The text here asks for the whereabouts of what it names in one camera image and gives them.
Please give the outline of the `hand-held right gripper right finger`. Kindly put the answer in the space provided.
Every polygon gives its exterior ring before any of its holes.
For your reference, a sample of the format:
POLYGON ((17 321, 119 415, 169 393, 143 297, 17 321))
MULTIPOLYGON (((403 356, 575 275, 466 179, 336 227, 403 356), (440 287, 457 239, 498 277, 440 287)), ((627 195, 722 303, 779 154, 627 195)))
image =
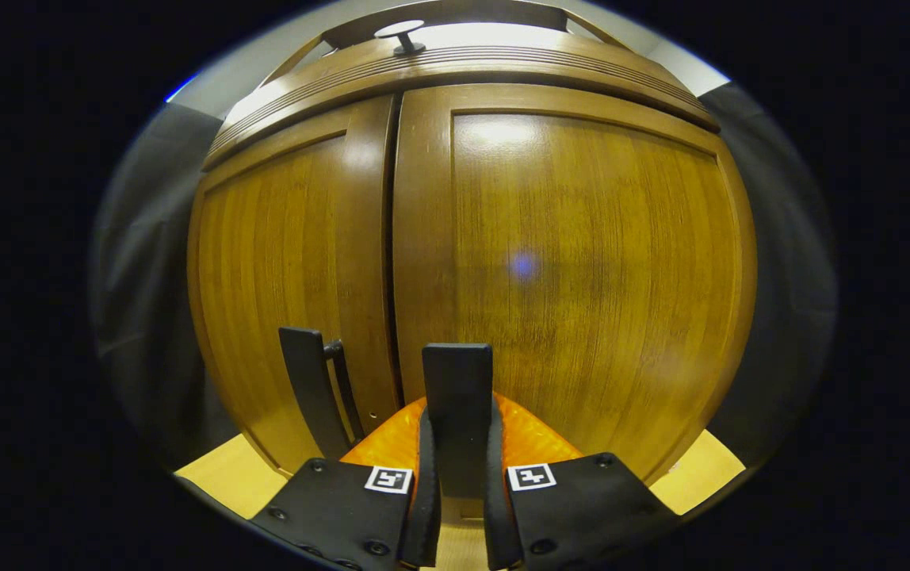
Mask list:
POLYGON ((492 397, 487 440, 491 570, 618 570, 681 523, 617 455, 579 452, 502 394, 492 397))

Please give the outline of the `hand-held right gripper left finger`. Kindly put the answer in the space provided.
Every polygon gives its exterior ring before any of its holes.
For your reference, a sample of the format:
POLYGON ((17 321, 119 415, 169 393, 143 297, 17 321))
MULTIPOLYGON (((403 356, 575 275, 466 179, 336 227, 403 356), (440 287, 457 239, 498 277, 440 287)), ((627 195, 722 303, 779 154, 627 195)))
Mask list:
POLYGON ((404 406, 340 459, 310 458, 251 522, 333 570, 436 564, 441 486, 426 399, 404 406))

